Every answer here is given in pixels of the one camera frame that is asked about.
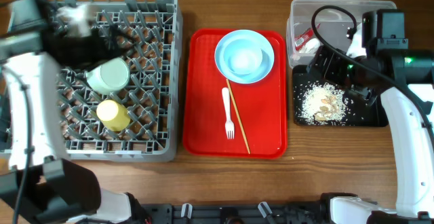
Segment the white paper napkin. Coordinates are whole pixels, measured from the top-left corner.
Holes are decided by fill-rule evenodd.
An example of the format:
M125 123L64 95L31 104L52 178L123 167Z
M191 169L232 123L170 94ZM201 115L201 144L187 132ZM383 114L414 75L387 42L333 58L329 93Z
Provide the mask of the white paper napkin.
M321 42L318 38L312 38L307 41L299 50L301 54L314 54L320 47Z

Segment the green saucer bowl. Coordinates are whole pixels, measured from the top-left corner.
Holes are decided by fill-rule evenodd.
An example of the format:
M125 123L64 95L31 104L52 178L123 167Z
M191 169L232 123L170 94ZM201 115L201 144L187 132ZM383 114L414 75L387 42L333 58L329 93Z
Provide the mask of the green saucer bowl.
M85 72L90 88L103 95L122 90L130 80L130 68L122 58L114 58Z

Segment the red snack wrapper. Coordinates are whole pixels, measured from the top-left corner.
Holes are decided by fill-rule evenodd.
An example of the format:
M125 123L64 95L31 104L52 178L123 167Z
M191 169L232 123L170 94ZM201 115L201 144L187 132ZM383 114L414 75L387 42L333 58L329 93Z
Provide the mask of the red snack wrapper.
M310 39L316 38L313 29L309 27L303 34L295 38L295 50L299 52L300 48Z

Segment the rice and food scraps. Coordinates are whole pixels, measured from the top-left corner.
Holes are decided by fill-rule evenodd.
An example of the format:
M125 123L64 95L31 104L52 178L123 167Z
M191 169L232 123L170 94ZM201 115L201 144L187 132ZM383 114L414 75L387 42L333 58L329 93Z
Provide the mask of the rice and food scraps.
M300 85L301 95L296 95L296 102L301 102L295 109L295 115L308 125L332 125L343 122L350 109L344 92L332 84L308 82Z

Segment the yellow plastic cup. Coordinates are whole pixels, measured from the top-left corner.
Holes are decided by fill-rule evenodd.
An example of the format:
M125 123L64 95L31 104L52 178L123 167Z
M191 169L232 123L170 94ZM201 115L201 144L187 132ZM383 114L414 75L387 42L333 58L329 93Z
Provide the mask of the yellow plastic cup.
M114 100L102 101L97 106L96 115L107 129L114 132L126 129L131 120L128 110Z

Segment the large light blue plate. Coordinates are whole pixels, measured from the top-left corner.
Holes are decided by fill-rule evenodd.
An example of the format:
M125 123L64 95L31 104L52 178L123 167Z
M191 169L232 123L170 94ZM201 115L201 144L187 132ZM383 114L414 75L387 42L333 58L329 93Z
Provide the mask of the large light blue plate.
M226 45L235 39L250 39L259 44L260 49L262 50L262 62L253 73L248 75L236 75L227 67L223 58L223 51ZM218 42L214 52L214 60L218 70L227 79L235 83L250 84L264 79L271 72L274 65L275 52L270 41L268 41L264 35L251 30L236 30L226 34Z

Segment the small light blue bowl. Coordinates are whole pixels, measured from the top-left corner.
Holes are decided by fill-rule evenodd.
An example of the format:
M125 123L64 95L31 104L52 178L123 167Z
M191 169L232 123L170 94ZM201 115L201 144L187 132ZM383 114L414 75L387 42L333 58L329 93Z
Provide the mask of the small light blue bowl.
M226 45L223 58L231 72L236 75L248 75L260 66L262 50L255 41L235 39Z

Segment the wooden chopstick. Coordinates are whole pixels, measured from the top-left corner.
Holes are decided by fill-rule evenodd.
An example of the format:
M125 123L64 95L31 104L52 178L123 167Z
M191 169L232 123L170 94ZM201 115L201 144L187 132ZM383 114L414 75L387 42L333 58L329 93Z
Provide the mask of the wooden chopstick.
M237 116L237 120L239 122L239 127L240 127L241 134L242 134L242 137L243 137L243 140L244 140L244 143L245 143L245 147L247 149L248 154L250 155L251 154L250 146L249 146L249 143L248 143L248 140L247 140L247 136L245 134L245 130L244 130L244 127L243 127L243 123L242 123L241 117L239 115L239 109L237 107L237 103L236 103L235 97L233 95L233 91L232 91L232 88L231 88L231 83L230 83L229 79L227 79L227 78L226 78L226 84L227 84L227 87L229 89L229 94L230 94L230 97L231 97L231 100L232 100L232 103L233 103L233 106L234 106L234 109L235 109L235 114Z

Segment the white plastic fork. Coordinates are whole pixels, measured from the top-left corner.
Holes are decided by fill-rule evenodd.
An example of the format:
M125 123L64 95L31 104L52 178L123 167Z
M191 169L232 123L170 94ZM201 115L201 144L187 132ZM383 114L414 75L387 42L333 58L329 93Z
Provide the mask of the white plastic fork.
M235 138L235 125L231 120L231 99L229 89L224 87L222 89L222 100L224 104L224 112L226 116L226 122L224 128L226 131L226 137L231 140Z

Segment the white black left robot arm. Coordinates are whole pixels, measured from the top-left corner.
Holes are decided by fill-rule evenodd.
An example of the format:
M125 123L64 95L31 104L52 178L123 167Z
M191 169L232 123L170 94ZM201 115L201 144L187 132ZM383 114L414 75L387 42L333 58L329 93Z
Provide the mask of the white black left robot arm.
M1 38L1 69L12 109L12 152L1 199L29 223L145 221L131 194L101 188L91 170L70 160L59 125L60 69L89 71L123 49L92 28L92 4L57 8L46 0L15 0L8 8L13 22Z

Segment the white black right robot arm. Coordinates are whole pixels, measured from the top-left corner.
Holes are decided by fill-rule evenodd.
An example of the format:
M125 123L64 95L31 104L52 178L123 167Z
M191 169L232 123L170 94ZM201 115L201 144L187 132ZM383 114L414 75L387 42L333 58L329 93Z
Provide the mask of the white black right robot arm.
M383 49L353 59L322 45L308 72L364 99L378 96L393 139L397 200L391 212L356 197L329 200L333 223L433 222L433 51Z

